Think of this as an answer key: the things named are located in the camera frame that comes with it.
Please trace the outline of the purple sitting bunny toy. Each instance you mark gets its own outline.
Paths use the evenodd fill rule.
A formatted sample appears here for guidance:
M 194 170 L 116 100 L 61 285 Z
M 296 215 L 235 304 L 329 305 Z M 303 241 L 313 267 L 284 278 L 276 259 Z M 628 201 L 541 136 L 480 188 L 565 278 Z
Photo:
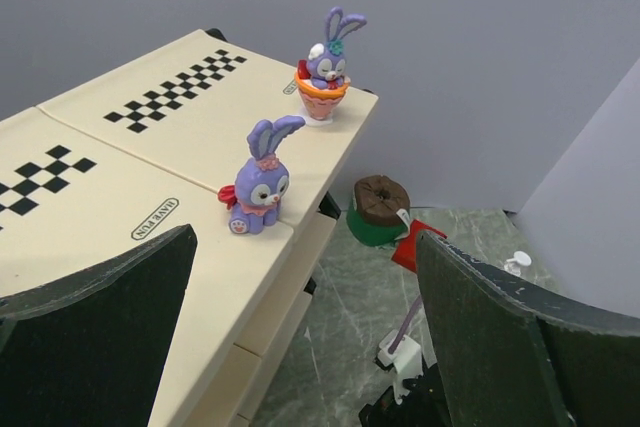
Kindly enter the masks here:
M 231 185 L 217 193 L 230 212 L 228 227 L 234 234 L 260 234 L 279 219 L 290 173 L 276 150 L 289 135 L 306 125 L 303 117 L 287 115 L 274 122 L 260 120 L 247 136 L 250 158 Z

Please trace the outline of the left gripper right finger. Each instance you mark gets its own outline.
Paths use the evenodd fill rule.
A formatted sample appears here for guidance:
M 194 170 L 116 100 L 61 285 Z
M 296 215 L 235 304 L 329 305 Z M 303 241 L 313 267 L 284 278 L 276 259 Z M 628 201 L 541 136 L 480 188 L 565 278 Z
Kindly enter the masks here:
M 636 426 L 639 320 L 556 294 L 431 231 L 417 277 L 455 426 Z

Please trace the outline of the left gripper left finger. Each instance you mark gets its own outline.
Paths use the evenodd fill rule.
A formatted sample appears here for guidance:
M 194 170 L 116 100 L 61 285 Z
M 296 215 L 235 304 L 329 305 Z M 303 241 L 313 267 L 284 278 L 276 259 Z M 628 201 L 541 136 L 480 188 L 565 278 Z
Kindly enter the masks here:
M 178 226 L 3 297 L 2 425 L 147 425 L 197 244 Z

